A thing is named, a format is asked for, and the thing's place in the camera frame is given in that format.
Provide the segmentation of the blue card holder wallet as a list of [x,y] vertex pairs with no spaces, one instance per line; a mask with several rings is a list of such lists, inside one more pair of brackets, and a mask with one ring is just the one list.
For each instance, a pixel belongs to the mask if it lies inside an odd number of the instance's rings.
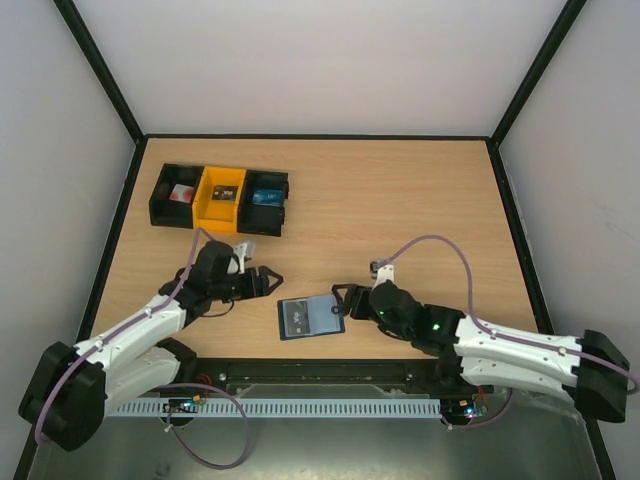
[[331,311],[335,305],[332,294],[315,295],[307,298],[312,335],[317,337],[345,332],[344,315],[336,315]]

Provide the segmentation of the blue white credit card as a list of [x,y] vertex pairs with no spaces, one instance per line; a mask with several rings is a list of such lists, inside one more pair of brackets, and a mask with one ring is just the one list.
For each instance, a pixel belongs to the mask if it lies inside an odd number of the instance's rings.
[[252,203],[260,206],[279,206],[282,201],[282,191],[276,189],[256,189],[252,195]]

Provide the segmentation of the black VIP credit card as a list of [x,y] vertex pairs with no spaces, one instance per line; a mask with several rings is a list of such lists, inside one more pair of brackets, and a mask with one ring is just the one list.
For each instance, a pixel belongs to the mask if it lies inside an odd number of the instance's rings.
[[212,200],[221,202],[234,202],[238,192],[237,185],[216,185],[213,188]]

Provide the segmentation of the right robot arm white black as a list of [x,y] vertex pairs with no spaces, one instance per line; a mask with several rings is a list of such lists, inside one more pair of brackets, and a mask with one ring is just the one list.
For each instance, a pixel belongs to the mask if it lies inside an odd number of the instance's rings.
[[333,312],[370,320],[385,335],[436,357],[436,379],[455,392],[467,383],[525,390],[570,402],[608,423],[626,419],[630,364],[603,333],[580,337],[503,329],[463,311],[422,304],[386,280],[337,284]]

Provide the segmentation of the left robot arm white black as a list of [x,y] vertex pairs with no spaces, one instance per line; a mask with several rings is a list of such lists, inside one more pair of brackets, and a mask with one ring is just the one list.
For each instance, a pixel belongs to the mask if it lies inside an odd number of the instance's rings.
[[266,297],[284,281],[267,266],[250,267],[255,245],[210,240],[138,312],[72,346],[42,354],[18,407],[37,441],[66,451],[84,445],[104,418],[140,395],[177,382],[185,388],[197,356],[175,339],[213,303],[234,306]]

